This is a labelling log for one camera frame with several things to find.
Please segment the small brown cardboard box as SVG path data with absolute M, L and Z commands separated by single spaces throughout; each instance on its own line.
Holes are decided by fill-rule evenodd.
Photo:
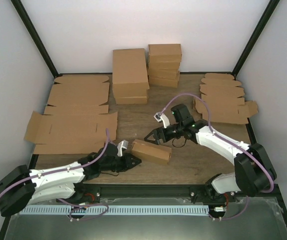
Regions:
M 163 145 L 156 145 L 143 140 L 135 139 L 132 142 L 131 154 L 143 162 L 150 162 L 158 165 L 170 163 L 172 149 Z

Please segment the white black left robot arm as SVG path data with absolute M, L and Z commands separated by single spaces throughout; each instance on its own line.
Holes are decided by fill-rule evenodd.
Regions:
M 131 153 L 123 153 L 109 143 L 106 148 L 66 166 L 49 169 L 17 166 L 0 180 L 0 214 L 2 217 L 10 217 L 28 205 L 53 199 L 80 202 L 86 196 L 84 182 L 106 171 L 126 172 L 141 162 L 140 158 Z

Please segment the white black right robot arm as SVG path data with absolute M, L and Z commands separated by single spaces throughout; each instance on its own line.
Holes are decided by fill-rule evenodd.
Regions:
M 277 174 L 261 144 L 250 145 L 211 129 L 206 121 L 194 120 L 185 104 L 172 107 L 171 112 L 175 123 L 170 124 L 165 114 L 156 113 L 154 118 L 163 125 L 152 130 L 144 141 L 160 145 L 183 137 L 227 159 L 234 171 L 229 174 L 219 173 L 205 183 L 205 195 L 210 201 L 216 202 L 230 192 L 242 192 L 254 197 L 258 193 L 273 190 Z

